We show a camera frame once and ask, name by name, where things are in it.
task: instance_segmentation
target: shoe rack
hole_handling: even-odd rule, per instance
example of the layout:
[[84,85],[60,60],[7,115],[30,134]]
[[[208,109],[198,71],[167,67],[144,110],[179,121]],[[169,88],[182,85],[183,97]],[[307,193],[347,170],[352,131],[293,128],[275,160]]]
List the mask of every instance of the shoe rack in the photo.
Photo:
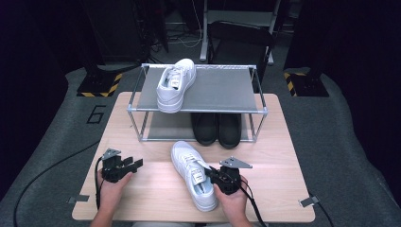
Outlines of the shoe rack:
[[241,142],[256,142],[268,109],[259,81],[260,93],[253,93],[252,79],[258,78],[255,65],[196,64],[197,77],[184,92],[181,110],[162,113],[156,88],[168,66],[142,64],[127,108],[139,141],[196,141],[190,113],[227,113],[241,114]]

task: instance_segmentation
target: hand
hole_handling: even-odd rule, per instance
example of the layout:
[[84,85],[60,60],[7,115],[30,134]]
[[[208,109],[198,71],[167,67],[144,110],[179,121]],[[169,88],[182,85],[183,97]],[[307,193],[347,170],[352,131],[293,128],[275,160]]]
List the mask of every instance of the hand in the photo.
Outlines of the hand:
[[123,189],[130,181],[133,173],[127,173],[117,183],[103,181],[101,169],[97,172],[97,182],[100,189],[100,207],[91,226],[112,226],[113,215],[120,203]]
[[[241,176],[241,187],[247,190],[248,180]],[[213,184],[215,189],[215,194],[218,200],[221,202],[221,206],[223,208],[224,215],[230,221],[230,223],[236,226],[252,226],[248,221],[247,216],[245,215],[245,209],[247,206],[247,195],[241,190],[238,189],[235,193],[231,195],[226,195],[221,192],[220,188],[217,184]]]

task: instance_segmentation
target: wooden table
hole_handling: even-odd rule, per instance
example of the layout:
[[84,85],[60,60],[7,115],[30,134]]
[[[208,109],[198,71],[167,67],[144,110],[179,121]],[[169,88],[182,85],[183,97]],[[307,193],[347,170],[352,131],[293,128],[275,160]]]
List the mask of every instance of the wooden table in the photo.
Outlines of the wooden table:
[[[170,150],[174,142],[139,142],[127,113],[131,93],[121,93],[115,102],[109,122],[103,133],[96,155],[88,171],[80,195],[89,195],[88,201],[78,201],[73,218],[91,220],[96,214],[95,163],[107,148],[121,150],[122,158],[144,159],[130,183],[126,186],[114,219],[129,221],[227,222],[221,206],[211,212],[196,207],[185,182],[171,162]],[[241,168],[248,179],[261,217],[266,222],[311,222],[315,218],[311,206],[299,201],[308,193],[298,159],[289,136],[286,120],[278,97],[264,95],[269,114],[256,143],[240,143],[234,149],[225,149],[218,142],[204,147],[189,142],[206,163],[219,168],[219,161],[230,156],[251,164]],[[251,203],[247,217],[257,222]]]

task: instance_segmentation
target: white sneaker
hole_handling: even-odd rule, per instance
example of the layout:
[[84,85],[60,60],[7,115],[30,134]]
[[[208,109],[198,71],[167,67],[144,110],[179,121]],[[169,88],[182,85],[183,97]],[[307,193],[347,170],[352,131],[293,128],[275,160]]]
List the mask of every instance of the white sneaker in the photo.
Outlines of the white sneaker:
[[192,201],[202,212],[211,211],[218,205],[210,178],[204,173],[209,168],[201,155],[184,141],[178,141],[171,149],[171,160],[186,182]]
[[161,112],[173,114],[183,105],[183,94],[194,83],[197,76],[195,64],[183,59],[168,66],[157,85],[157,106]]

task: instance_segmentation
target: gray carpet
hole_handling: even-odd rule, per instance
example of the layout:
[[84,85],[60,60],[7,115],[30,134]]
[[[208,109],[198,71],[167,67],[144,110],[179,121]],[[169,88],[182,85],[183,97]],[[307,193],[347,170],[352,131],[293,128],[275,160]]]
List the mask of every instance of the gray carpet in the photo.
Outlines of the gray carpet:
[[[274,65],[267,69],[262,90],[277,94],[280,99],[307,188],[319,197],[335,226],[401,226],[401,210],[380,172],[367,161],[354,135],[349,108],[340,88],[323,75],[330,97],[290,95],[283,75],[290,39],[289,34],[278,35],[272,52]],[[183,58],[201,63],[201,44],[186,47],[180,42],[170,44],[169,53],[161,49],[152,52],[152,56],[163,63],[175,63]],[[100,139],[118,94],[132,90],[139,70],[125,73],[111,97],[78,97],[76,90],[85,71],[80,69],[66,75],[69,90],[59,112],[1,200],[0,226],[13,225],[14,206],[31,180],[59,160]],[[98,124],[87,124],[93,109],[103,113],[102,118]],[[74,205],[67,200],[78,195],[96,147],[97,144],[51,168],[29,187],[19,204],[18,226],[88,226],[87,221],[72,219]],[[323,210],[319,206],[314,209],[316,219],[311,223],[272,223],[270,226],[330,226]],[[131,226],[131,223],[117,221],[114,226]]]

